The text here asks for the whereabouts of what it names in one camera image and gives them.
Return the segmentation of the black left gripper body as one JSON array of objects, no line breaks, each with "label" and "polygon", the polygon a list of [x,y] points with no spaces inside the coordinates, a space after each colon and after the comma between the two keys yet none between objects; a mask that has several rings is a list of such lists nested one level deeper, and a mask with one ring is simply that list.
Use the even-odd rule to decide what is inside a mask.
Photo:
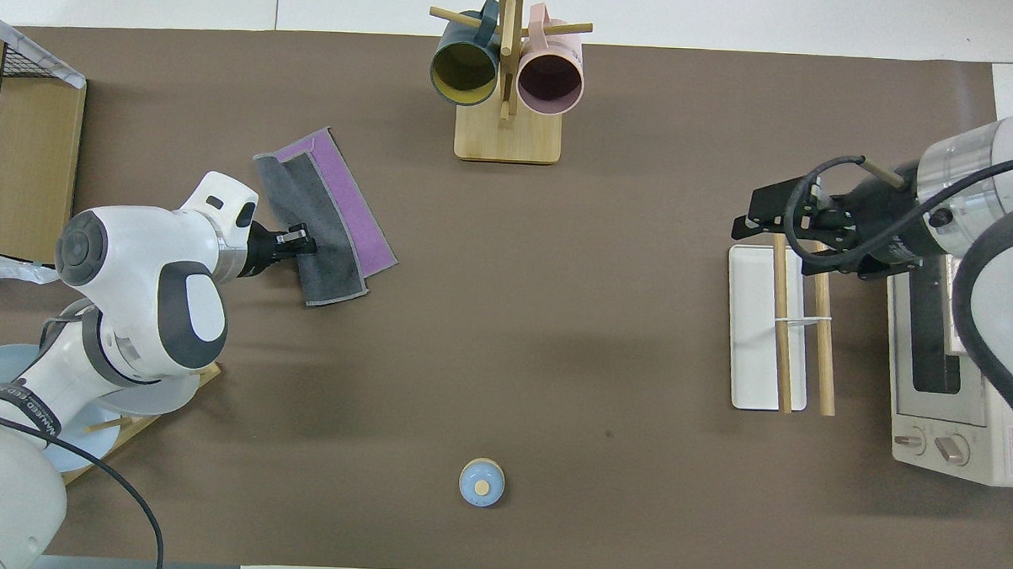
[{"label": "black left gripper body", "polygon": [[268,266],[288,258],[294,258],[296,253],[288,240],[290,231],[271,231],[256,221],[251,222],[247,237],[247,253],[242,267],[242,278],[252,278],[264,272]]}]

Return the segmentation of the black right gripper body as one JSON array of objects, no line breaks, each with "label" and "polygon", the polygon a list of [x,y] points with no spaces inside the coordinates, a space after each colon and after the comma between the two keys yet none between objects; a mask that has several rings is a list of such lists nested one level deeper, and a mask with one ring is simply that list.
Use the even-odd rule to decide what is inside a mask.
[{"label": "black right gripper body", "polygon": [[[897,168],[897,173],[907,180],[908,187],[897,191],[876,177],[865,178],[850,192],[840,195],[808,194],[803,209],[809,216],[808,229],[800,230],[800,237],[822,241],[835,250],[844,251],[858,247],[863,241],[882,235],[910,211],[917,210],[917,172],[915,168]],[[802,261],[801,272],[812,276],[827,272],[854,273],[862,280],[873,280],[902,274],[911,263],[929,257],[930,231],[923,219],[906,226],[875,247],[863,259],[842,267],[832,263],[821,265]]]}]

